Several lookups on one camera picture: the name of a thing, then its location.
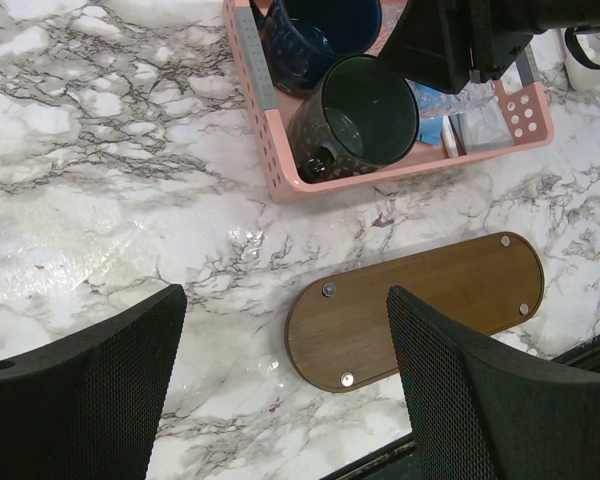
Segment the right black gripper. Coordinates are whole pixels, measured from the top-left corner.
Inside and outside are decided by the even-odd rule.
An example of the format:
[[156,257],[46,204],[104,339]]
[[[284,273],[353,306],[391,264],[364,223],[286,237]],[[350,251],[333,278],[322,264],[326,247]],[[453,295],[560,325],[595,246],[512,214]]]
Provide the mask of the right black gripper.
[[600,32],[600,0],[409,1],[377,56],[408,80],[447,94],[499,79],[535,35],[565,31],[583,67],[600,71],[580,35]]

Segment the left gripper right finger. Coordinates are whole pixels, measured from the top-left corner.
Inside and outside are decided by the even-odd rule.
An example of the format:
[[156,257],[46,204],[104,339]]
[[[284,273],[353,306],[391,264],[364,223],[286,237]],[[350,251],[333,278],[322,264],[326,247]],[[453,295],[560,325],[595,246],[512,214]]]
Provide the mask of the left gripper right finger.
[[545,360],[457,323],[401,348],[427,479],[600,479],[600,347]]

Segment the dark blue mug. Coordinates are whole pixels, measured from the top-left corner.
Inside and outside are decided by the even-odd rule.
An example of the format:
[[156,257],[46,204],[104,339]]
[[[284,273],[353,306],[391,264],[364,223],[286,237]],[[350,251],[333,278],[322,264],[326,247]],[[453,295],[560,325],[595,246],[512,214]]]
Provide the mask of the dark blue mug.
[[251,11],[275,87],[308,94],[341,59],[363,54],[378,38],[378,0],[274,0]]

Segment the dark green mug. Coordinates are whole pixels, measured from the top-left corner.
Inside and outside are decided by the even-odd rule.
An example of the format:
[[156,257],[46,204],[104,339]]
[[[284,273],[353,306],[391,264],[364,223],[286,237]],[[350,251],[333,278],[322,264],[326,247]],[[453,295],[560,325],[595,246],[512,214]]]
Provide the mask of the dark green mug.
[[410,153],[418,134],[412,88],[370,55],[333,65],[287,127],[298,175],[308,184],[391,166]]

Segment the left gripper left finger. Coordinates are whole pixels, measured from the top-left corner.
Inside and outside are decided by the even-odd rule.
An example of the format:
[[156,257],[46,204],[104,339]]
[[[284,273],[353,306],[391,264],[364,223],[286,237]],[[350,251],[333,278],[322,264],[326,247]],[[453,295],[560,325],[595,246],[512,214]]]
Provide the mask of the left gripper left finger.
[[0,360],[0,479],[143,479],[187,300],[126,311]]

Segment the brown wooden oval tray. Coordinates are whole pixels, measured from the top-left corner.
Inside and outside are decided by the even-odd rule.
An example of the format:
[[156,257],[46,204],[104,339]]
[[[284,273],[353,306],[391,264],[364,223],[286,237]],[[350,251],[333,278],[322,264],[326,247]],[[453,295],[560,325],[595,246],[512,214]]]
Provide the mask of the brown wooden oval tray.
[[348,393],[399,373],[425,325],[493,335],[526,322],[545,292],[539,253],[499,232],[320,278],[288,313],[290,363],[313,387]]

